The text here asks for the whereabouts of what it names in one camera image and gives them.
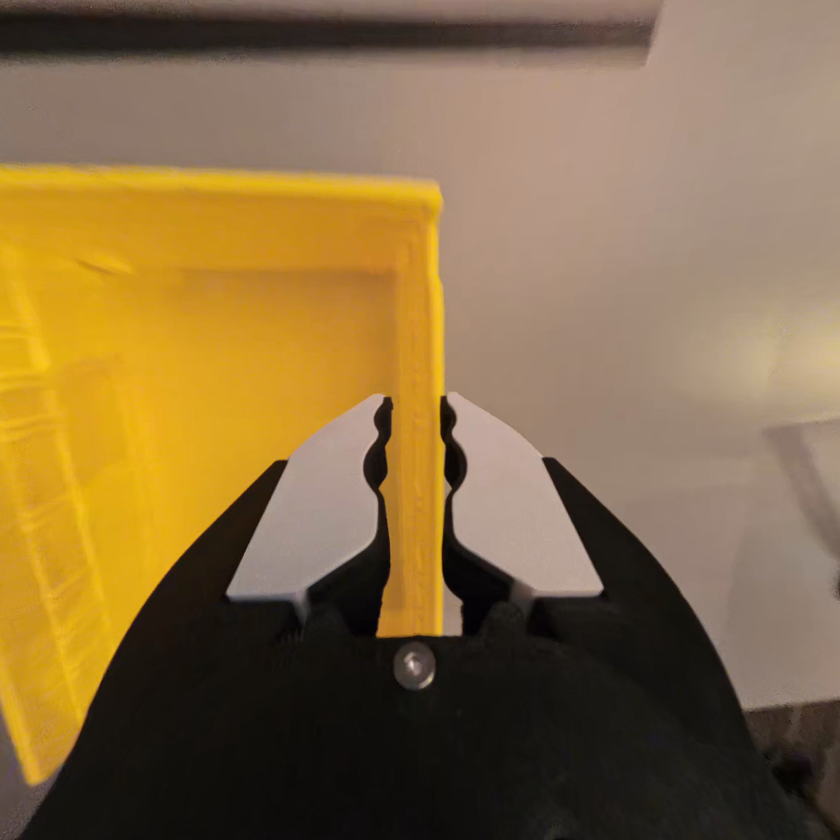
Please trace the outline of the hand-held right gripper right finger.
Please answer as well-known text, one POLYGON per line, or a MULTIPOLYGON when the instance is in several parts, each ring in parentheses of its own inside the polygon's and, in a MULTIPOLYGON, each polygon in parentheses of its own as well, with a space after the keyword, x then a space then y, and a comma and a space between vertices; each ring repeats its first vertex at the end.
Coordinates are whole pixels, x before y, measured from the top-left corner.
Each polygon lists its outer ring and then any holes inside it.
POLYGON ((445 446, 443 573, 464 621, 498 603, 529 617, 542 599, 604 592, 540 452, 462 395, 440 406, 445 446))

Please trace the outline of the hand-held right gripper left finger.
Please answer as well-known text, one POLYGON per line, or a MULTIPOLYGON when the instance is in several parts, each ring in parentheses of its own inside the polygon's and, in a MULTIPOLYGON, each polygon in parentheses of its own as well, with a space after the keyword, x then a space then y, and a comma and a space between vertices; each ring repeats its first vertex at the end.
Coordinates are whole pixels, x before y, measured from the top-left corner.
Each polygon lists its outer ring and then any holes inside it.
POLYGON ((373 394, 291 454, 231 582, 230 602, 285 602, 305 623, 319 602, 376 625, 390 574, 381 486, 392 399, 373 394))

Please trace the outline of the yellow plastic box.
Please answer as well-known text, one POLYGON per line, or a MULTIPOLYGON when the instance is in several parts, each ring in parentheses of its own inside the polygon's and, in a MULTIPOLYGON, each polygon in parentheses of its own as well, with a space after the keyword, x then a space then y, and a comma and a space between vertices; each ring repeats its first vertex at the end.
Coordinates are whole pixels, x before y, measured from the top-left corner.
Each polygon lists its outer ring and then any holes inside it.
POLYGON ((441 634, 435 184, 2 165, 2 723, 44 783, 153 588, 273 462, 393 399, 382 636, 441 634))

